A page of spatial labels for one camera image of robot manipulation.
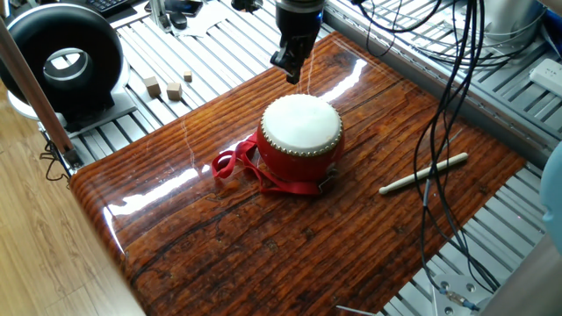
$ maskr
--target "keyboard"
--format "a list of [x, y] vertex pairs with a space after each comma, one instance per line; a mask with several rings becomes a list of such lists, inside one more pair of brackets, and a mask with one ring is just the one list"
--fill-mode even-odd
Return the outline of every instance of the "keyboard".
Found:
[[92, 6], [103, 16], [115, 11], [120, 6], [126, 5], [127, 0], [86, 0], [86, 4]]

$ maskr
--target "white string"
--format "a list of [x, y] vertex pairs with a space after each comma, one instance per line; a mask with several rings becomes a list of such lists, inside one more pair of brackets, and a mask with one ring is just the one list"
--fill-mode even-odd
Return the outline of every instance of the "white string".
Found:
[[184, 141], [187, 148], [190, 150], [191, 167], [195, 169], [195, 153], [191, 149], [190, 143], [187, 141], [187, 127], [185, 127], [185, 118], [182, 120], [182, 129], [184, 130]]
[[313, 75], [314, 66], [314, 47], [313, 47], [313, 58], [310, 60], [310, 70], [308, 70], [308, 86], [306, 87], [306, 92], [310, 95], [310, 77]]

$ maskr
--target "red drum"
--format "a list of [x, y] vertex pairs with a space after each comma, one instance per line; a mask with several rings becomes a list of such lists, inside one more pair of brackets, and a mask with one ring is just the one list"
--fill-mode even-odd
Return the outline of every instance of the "red drum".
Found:
[[291, 182], [324, 179], [343, 154], [343, 126], [327, 102], [308, 95], [281, 97], [265, 110], [257, 148], [276, 176]]

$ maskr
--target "white cable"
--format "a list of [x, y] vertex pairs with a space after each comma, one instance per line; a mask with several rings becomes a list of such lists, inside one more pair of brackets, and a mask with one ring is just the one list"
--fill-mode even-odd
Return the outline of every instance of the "white cable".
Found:
[[308, 70], [308, 85], [306, 86], [306, 92], [310, 95], [310, 77], [313, 74], [314, 66], [314, 47], [313, 47], [313, 58], [310, 60], [310, 70]]

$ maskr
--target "wooden pole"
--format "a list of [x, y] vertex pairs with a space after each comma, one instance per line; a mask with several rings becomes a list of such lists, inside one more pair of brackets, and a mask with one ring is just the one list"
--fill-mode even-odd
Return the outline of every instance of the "wooden pole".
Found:
[[0, 59], [24, 93], [27, 102], [35, 110], [53, 143], [62, 154], [66, 154], [73, 149], [70, 138], [54, 114], [53, 107], [47, 100], [47, 96], [39, 86], [29, 65], [25, 62], [25, 58], [11, 37], [6, 24], [3, 21], [0, 22]]

